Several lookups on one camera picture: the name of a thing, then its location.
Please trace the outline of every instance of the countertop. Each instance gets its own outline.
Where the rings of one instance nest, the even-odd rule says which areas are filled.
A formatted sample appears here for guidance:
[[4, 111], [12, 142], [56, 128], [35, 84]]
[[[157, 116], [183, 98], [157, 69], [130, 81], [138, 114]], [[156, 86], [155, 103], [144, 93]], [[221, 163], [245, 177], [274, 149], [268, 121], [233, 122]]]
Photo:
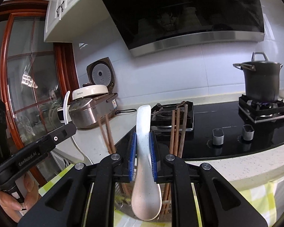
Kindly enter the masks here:
[[[194, 105], [237, 101], [242, 93], [233, 93], [216, 96], [202, 96], [186, 98]], [[182, 100], [170, 100], [162, 104], [178, 103]], [[149, 104], [154, 106], [156, 103], [141, 103], [136, 106], [122, 107], [138, 108], [141, 105]], [[119, 114], [110, 120], [111, 132], [114, 143], [124, 137], [136, 124], [136, 113]], [[98, 163], [109, 153], [105, 146], [99, 127], [82, 131], [78, 130], [74, 135], [80, 149], [88, 156], [93, 163]], [[77, 151], [71, 140], [68, 139], [57, 145], [55, 152], [76, 163], [83, 160], [83, 156]], [[208, 161], [189, 161], [187, 163], [200, 165], [210, 163], [221, 173], [237, 190], [249, 189], [262, 185], [268, 181], [284, 176], [284, 145], [272, 148], [260, 153], [245, 155], [229, 159], [217, 159]]]

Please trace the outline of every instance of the metal bolt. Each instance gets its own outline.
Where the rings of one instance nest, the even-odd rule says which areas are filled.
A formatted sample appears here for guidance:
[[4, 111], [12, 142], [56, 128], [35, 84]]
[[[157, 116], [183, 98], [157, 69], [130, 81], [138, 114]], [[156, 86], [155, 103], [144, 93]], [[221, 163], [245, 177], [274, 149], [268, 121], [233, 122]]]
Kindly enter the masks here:
[[111, 155], [111, 159], [112, 159], [112, 160], [118, 160], [118, 159], [120, 159], [120, 158], [121, 158], [120, 154], [112, 154], [112, 155]]
[[208, 163], [203, 163], [203, 164], [202, 164], [202, 168], [203, 168], [204, 170], [209, 170], [209, 169], [211, 168], [211, 165], [208, 164]]
[[83, 163], [80, 162], [80, 163], [75, 164], [75, 169], [81, 170], [83, 168], [84, 168], [84, 164]]
[[168, 154], [167, 156], [165, 156], [165, 158], [169, 161], [174, 160], [175, 156], [173, 154]]

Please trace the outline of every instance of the pot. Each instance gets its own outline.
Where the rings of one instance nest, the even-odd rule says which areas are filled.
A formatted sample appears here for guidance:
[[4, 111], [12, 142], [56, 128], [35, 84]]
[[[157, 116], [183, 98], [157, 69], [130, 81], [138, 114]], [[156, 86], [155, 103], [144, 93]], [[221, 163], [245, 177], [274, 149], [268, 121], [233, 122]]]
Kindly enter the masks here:
[[[255, 61], [256, 54], [262, 54], [265, 61]], [[278, 100], [282, 64], [269, 61], [263, 52], [254, 52], [250, 62], [236, 63], [233, 66], [244, 72], [247, 97], [261, 103]]]

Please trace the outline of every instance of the black cabinet handle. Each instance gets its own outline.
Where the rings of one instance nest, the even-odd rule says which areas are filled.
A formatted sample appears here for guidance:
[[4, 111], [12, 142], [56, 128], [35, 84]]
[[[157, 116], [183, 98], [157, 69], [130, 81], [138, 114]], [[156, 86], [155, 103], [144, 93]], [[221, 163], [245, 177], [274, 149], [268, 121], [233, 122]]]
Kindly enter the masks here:
[[62, 7], [62, 6], [63, 6], [63, 3], [64, 3], [64, 1], [63, 1], [63, 2], [61, 3], [61, 5], [60, 5], [60, 7], [61, 7], [61, 12], [63, 12], [63, 10], [64, 10], [63, 7]]
[[59, 8], [60, 8], [60, 5], [59, 5], [59, 7], [57, 8], [57, 10], [56, 10], [56, 12], [57, 12], [57, 16], [59, 17]]

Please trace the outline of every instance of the stainless steel hood edge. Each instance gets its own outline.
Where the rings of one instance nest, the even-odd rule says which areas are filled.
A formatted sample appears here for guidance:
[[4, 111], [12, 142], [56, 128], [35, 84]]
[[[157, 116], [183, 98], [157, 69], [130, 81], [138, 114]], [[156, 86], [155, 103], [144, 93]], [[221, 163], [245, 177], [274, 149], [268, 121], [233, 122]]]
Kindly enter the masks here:
[[263, 32], [254, 31], [200, 32], [163, 39], [160, 41], [130, 49], [130, 52], [133, 56], [137, 57], [144, 54], [194, 44], [217, 42], [262, 42], [264, 41], [264, 36], [265, 34]]

